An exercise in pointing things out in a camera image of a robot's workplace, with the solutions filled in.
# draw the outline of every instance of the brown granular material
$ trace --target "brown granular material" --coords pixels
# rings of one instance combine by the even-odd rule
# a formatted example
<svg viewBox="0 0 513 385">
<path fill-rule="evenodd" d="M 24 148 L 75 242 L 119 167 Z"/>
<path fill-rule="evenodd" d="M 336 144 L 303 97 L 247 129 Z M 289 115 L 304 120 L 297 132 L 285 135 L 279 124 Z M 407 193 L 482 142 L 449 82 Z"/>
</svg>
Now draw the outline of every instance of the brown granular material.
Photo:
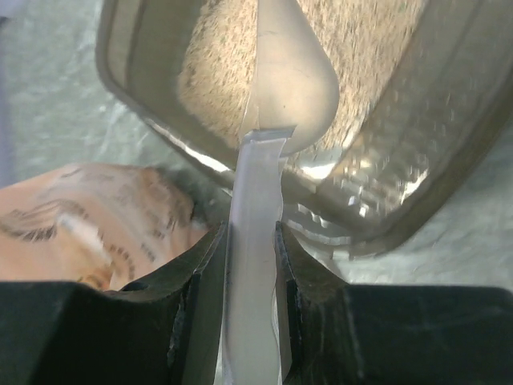
<svg viewBox="0 0 513 385">
<path fill-rule="evenodd" d="M 337 116 L 318 145 L 345 146 L 390 78 L 424 0 L 299 0 L 337 72 Z M 179 77 L 187 110 L 230 147 L 251 87 L 257 0 L 207 0 Z"/>
</svg>

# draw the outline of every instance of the peach-colored bag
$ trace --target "peach-colored bag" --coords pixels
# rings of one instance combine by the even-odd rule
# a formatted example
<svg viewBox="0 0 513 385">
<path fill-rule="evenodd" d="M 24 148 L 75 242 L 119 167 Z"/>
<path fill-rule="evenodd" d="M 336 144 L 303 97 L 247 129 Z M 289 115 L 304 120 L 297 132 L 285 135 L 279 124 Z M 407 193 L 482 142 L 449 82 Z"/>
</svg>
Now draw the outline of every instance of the peach-colored bag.
<svg viewBox="0 0 513 385">
<path fill-rule="evenodd" d="M 191 215 L 154 168 L 68 165 L 0 189 L 0 280 L 118 290 L 204 235 Z"/>
</svg>

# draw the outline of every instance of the gray surface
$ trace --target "gray surface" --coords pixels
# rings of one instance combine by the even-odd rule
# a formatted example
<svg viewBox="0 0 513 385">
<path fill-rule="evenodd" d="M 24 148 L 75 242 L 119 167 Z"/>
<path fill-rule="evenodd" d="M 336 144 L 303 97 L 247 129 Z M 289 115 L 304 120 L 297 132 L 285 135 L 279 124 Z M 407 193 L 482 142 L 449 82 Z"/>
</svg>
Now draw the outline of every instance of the gray surface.
<svg viewBox="0 0 513 385">
<path fill-rule="evenodd" d="M 100 0 L 32 0 L 2 32 L 16 170 L 27 178 L 79 161 L 165 163 L 207 206 L 217 191 L 99 83 Z M 352 282 L 513 288 L 513 127 L 417 236 L 376 261 L 337 264 Z"/>
</svg>

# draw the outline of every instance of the scoop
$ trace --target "scoop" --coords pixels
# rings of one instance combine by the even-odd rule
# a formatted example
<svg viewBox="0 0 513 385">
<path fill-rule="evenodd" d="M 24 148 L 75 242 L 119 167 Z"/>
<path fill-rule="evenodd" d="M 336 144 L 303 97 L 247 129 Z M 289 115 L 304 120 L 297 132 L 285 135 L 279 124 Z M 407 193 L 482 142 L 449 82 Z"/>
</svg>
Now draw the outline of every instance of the scoop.
<svg viewBox="0 0 513 385">
<path fill-rule="evenodd" d="M 256 65 L 240 135 L 295 127 L 282 155 L 317 142 L 337 113 L 338 78 L 296 0 L 259 0 Z"/>
<path fill-rule="evenodd" d="M 225 385 L 281 383 L 273 321 L 287 155 L 314 144 L 338 106 L 335 71 L 295 0 L 260 0 L 256 68 L 240 134 L 224 284 Z"/>
</svg>

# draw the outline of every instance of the crumpled bag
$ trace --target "crumpled bag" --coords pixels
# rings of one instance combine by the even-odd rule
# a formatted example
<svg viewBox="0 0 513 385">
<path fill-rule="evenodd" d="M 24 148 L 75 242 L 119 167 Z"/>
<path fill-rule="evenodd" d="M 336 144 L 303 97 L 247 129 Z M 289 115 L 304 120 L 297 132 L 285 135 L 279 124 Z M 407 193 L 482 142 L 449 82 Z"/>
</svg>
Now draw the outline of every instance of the crumpled bag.
<svg viewBox="0 0 513 385">
<path fill-rule="evenodd" d="M 0 189 L 0 281 L 119 290 L 205 233 L 154 168 L 72 164 Z"/>
</svg>

